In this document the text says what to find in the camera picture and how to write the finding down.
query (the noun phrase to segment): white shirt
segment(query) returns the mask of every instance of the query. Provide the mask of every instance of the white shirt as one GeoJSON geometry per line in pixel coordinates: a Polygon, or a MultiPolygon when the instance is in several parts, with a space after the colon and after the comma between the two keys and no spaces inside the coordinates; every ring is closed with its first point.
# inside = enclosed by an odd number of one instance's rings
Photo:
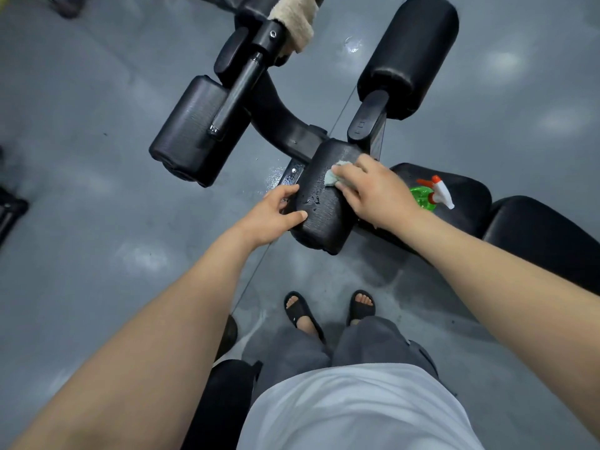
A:
{"type": "Polygon", "coordinates": [[[404,363],[324,368],[289,378],[252,405],[238,450],[483,450],[467,413],[404,363]]]}

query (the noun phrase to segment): left hand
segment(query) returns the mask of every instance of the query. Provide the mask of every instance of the left hand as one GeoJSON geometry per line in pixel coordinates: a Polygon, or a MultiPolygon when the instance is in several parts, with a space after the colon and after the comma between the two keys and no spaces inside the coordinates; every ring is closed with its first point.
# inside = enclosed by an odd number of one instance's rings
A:
{"type": "Polygon", "coordinates": [[[280,185],[273,188],[236,223],[234,228],[243,233],[244,239],[251,243],[252,249],[271,243],[308,217],[305,211],[287,215],[280,213],[288,204],[288,201],[283,199],[295,194],[299,187],[299,185],[280,185]]]}

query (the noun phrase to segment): gray floor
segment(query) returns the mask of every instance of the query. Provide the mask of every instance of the gray floor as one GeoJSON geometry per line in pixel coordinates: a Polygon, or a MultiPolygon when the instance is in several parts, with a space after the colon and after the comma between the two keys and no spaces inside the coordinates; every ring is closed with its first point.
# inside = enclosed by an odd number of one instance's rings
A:
{"type": "MultiPolygon", "coordinates": [[[[326,0],[314,41],[272,72],[289,108],[343,138],[356,79],[401,1],[326,0]]],[[[457,42],[420,111],[388,123],[382,161],[535,197],[600,239],[593,195],[577,192],[600,160],[600,0],[451,1],[457,42]]],[[[287,165],[252,129],[209,189],[148,155],[231,31],[231,14],[198,0],[91,0],[71,22],[43,0],[0,12],[0,180],[32,203],[0,249],[0,447],[287,165]]],[[[238,287],[237,349],[264,354],[293,288],[335,344],[359,287],[429,350],[486,448],[599,447],[431,267],[369,234],[336,257],[288,234],[256,252],[238,287]]]]}

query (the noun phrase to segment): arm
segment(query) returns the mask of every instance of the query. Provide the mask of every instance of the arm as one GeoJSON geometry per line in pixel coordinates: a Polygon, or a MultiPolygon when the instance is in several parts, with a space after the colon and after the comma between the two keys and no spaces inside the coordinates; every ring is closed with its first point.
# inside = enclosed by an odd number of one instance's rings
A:
{"type": "Polygon", "coordinates": [[[338,167],[356,214],[435,266],[479,321],[600,438],[600,297],[420,208],[372,158],[338,167]]]}
{"type": "Polygon", "coordinates": [[[279,214],[297,190],[269,191],[73,374],[12,450],[178,449],[246,259],[307,217],[279,214]]]}

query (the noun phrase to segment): right hand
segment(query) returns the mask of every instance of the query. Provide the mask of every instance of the right hand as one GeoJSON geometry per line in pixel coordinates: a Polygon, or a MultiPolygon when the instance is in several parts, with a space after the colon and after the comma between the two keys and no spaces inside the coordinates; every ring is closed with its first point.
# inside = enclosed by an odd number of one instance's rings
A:
{"type": "Polygon", "coordinates": [[[341,182],[335,187],[360,219],[376,227],[397,232],[426,211],[394,172],[369,155],[360,155],[355,164],[333,166],[331,171],[352,183],[356,191],[341,182]]]}

